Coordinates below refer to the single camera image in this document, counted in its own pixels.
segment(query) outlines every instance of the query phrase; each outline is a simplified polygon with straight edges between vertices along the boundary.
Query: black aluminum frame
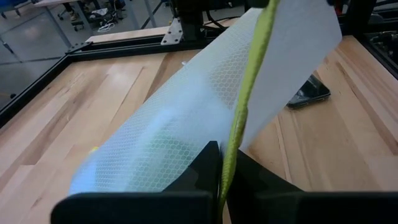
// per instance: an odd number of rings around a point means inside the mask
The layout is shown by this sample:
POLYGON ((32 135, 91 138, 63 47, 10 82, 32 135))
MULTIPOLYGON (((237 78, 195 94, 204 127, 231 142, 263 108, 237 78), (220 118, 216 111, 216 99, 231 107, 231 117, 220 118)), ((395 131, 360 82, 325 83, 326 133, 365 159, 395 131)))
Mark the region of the black aluminum frame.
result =
MULTIPOLYGON (((364 32, 379 32, 397 29, 398 20, 389 21, 387 24, 368 25, 368 20, 373 11, 376 0, 351 0, 351 5, 345 16, 339 16, 340 28, 343 35, 354 35, 372 53, 374 46, 363 38, 364 32)), ((393 12, 382 11, 385 15, 393 12)), ((181 42, 176 45, 161 45, 164 35, 152 35, 125 40, 114 40, 87 45, 76 51, 73 46, 68 52, 35 82, 29 85, 23 92, 14 97, 5 107, 0 109, 0 128, 23 109, 35 96, 63 72, 71 63, 87 60, 99 60, 105 58, 128 57, 135 55, 157 54, 176 52, 182 50, 202 49, 213 41, 220 33, 208 32, 207 38, 198 41, 181 42)), ((386 59, 376 57, 383 65, 386 59)), ((388 63, 390 67, 396 67, 394 63, 388 63)), ((390 72, 396 72, 396 68, 387 68, 390 72)))

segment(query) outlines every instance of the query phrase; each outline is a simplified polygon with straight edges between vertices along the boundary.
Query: yellow-green cable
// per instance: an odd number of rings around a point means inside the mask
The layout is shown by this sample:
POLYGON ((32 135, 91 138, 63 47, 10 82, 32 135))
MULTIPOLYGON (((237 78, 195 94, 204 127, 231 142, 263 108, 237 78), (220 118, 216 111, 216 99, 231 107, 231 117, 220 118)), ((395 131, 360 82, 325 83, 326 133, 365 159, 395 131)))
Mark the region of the yellow-green cable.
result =
POLYGON ((229 186, 232 183, 235 173, 236 155, 243 138, 244 126, 248 116, 248 101, 271 37, 278 3, 279 0, 269 1, 268 6, 261 11, 254 29, 254 37, 249 51, 248 63, 239 91, 238 104, 235 109, 234 121, 231 132, 229 133, 228 145, 224 155, 218 209, 219 217, 222 216, 229 186))

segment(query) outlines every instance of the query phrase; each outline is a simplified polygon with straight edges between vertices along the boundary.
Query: smartphone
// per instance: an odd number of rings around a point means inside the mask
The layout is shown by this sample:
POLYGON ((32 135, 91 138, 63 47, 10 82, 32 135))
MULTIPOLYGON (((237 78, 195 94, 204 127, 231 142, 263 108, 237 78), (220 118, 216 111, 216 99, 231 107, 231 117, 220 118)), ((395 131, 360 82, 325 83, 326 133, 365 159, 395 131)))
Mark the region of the smartphone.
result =
POLYGON ((311 75, 293 98, 287 103, 290 109, 297 109, 328 99, 330 90, 315 76, 311 75))

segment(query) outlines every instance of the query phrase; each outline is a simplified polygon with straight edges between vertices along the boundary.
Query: metal bracket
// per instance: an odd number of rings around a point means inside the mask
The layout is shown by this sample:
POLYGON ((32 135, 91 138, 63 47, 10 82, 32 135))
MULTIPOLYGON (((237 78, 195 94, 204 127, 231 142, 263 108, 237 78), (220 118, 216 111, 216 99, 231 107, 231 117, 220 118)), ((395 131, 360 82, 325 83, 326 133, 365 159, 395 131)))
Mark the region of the metal bracket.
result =
POLYGON ((161 45, 179 44, 182 39, 182 27, 180 18, 174 18, 169 30, 164 35, 161 45))
POLYGON ((82 43, 80 43, 80 44, 75 44, 75 45, 71 46, 71 47, 65 52, 65 54, 68 55, 68 54, 75 53, 76 51, 82 50, 82 49, 84 49, 85 47, 87 47, 87 46, 89 46, 89 45, 91 45, 91 44, 93 44, 92 41, 90 41, 90 42, 82 42, 82 43))

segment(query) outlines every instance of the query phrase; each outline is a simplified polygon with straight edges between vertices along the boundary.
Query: floor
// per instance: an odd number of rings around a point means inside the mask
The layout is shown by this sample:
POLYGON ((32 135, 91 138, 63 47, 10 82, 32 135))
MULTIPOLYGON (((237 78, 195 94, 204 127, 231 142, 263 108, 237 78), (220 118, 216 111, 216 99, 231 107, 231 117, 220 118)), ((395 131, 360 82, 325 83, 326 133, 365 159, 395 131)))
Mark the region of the floor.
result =
MULTIPOLYGON (((102 6, 105 2, 107 0, 99 0, 102 6)), ((127 3, 132 4, 139 25, 142 26, 148 19, 144 1, 132 0, 127 3)), ((154 10, 160 4, 160 0, 149 0, 149 3, 154 10)), ((63 9, 63 5, 50 7, 51 13, 55 16, 70 42, 72 44, 84 42, 90 37, 89 30, 84 28, 75 32, 70 24, 68 14, 63 15, 63 21, 58 19, 57 14, 62 12, 63 9)), ((5 12, 7 19, 0 17, 0 38, 9 44, 14 51, 14 54, 12 54, 0 45, 0 108, 10 102, 11 94, 18 94, 23 91, 47 71, 67 50, 44 9, 36 8, 33 4, 27 4, 19 10, 21 17, 14 11, 5 12)), ((240 16, 243 12, 243 7, 235 7, 211 13, 215 19, 220 19, 240 16)), ((122 12, 122 15, 125 18, 107 33, 133 30, 132 23, 127 18, 127 13, 122 12)), ((172 20, 172 13, 169 7, 161 4, 154 17, 158 27, 168 26, 172 20)), ((152 24, 147 23, 145 28, 152 28, 152 24)), ((92 27, 92 29, 94 35, 103 34, 97 32, 98 27, 92 27)))

